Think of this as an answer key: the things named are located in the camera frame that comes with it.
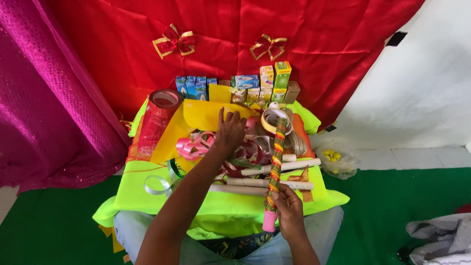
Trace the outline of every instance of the magenta sparkly fabric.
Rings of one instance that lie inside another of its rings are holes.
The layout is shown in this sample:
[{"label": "magenta sparkly fabric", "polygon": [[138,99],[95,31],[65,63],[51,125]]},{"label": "magenta sparkly fabric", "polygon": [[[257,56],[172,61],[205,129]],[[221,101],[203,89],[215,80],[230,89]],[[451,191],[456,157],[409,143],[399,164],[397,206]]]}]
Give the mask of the magenta sparkly fabric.
[{"label": "magenta sparkly fabric", "polygon": [[0,187],[99,183],[126,133],[42,1],[0,1]]}]

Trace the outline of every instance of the decorated stick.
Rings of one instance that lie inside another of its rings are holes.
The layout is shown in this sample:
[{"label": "decorated stick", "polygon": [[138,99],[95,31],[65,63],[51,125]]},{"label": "decorated stick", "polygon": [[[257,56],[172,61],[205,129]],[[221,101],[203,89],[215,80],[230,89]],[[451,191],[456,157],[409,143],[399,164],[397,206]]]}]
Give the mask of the decorated stick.
[{"label": "decorated stick", "polygon": [[274,191],[278,192],[278,189],[280,188],[281,160],[283,157],[284,135],[286,133],[287,124],[288,119],[286,118],[279,118],[278,123],[276,124],[275,147],[271,161],[270,179],[267,191],[267,206],[265,207],[262,227],[263,230],[267,232],[275,231],[275,222],[278,218],[276,205],[271,198],[271,195]]}]

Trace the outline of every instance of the plastic bag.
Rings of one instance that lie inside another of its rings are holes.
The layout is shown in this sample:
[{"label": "plastic bag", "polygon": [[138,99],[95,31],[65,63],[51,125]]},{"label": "plastic bag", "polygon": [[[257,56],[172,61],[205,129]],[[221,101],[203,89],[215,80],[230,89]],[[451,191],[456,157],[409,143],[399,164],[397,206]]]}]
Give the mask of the plastic bag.
[{"label": "plastic bag", "polygon": [[341,180],[354,176],[360,166],[358,154],[344,143],[326,142],[314,152],[321,160],[322,169],[330,176]]}]

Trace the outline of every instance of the hand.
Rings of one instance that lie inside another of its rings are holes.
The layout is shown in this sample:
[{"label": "hand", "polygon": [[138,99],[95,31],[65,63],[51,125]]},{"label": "hand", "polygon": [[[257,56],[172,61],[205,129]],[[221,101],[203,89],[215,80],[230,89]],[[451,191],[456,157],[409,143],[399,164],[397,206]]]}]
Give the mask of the hand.
[{"label": "hand", "polygon": [[218,131],[214,145],[229,155],[244,143],[246,118],[240,118],[238,111],[228,112],[224,121],[224,107],[219,111]]},{"label": "hand", "polygon": [[302,201],[296,193],[286,184],[280,183],[278,192],[272,192],[272,199],[278,210],[278,220],[281,235],[288,243],[306,239]]}]

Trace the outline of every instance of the person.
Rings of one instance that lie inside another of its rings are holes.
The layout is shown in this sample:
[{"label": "person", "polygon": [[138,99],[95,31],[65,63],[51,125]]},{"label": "person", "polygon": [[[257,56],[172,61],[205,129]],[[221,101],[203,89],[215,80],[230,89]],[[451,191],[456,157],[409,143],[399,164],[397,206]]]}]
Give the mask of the person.
[{"label": "person", "polygon": [[242,145],[245,123],[246,119],[240,118],[237,111],[228,112],[224,120],[222,108],[214,144],[188,172],[159,213],[155,217],[132,211],[116,215],[117,240],[135,265],[326,264],[342,222],[342,209],[337,206],[304,218],[301,199],[284,184],[280,184],[279,192],[272,194],[278,208],[281,236],[276,235],[246,257],[223,258],[187,236],[214,176],[229,155]]}]

